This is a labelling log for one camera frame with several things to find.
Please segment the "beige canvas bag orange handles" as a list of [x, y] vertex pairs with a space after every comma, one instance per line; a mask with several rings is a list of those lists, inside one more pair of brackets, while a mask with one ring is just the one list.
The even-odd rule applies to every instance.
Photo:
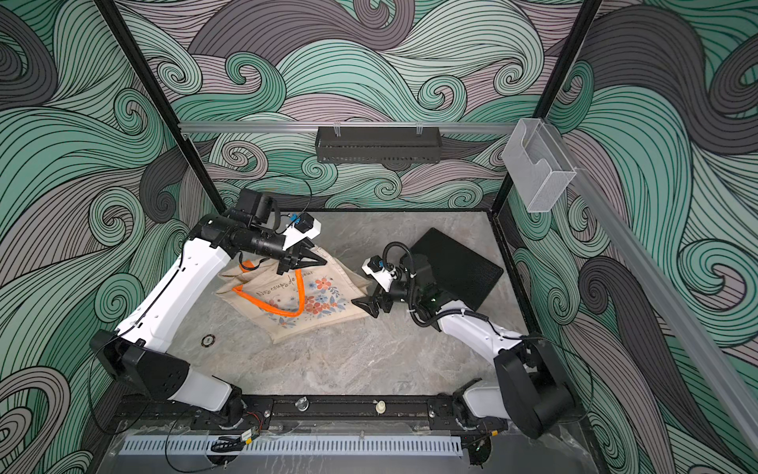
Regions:
[[353, 300], [367, 296], [369, 280], [359, 276], [320, 247], [325, 266], [279, 275], [278, 262], [256, 270], [246, 261], [218, 274], [223, 285], [215, 294], [265, 330], [274, 343], [322, 327], [364, 318]]

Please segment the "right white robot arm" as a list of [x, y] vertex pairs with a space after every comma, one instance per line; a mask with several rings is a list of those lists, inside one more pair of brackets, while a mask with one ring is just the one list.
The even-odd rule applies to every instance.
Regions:
[[474, 378], [452, 395], [462, 429], [497, 422], [540, 438], [578, 408], [576, 391], [549, 341], [509, 331], [473, 309], [439, 284], [426, 257], [406, 256], [394, 265], [375, 255], [362, 270], [377, 286], [371, 295], [355, 298], [354, 306], [378, 317], [404, 303], [418, 327], [457, 339], [493, 366], [495, 380]]

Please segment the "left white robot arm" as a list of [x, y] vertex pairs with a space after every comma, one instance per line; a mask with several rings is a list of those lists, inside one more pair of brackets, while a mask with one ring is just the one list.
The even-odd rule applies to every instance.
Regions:
[[158, 286], [114, 331], [100, 330], [90, 342], [95, 358], [114, 380], [152, 401], [172, 401], [203, 409], [225, 427], [237, 426], [245, 413], [241, 390], [205, 375], [169, 355], [171, 343], [211, 280], [234, 258], [247, 252], [278, 262], [278, 272], [325, 265], [313, 251], [321, 222], [309, 213], [284, 233], [254, 219], [205, 215], [189, 232], [178, 260]]

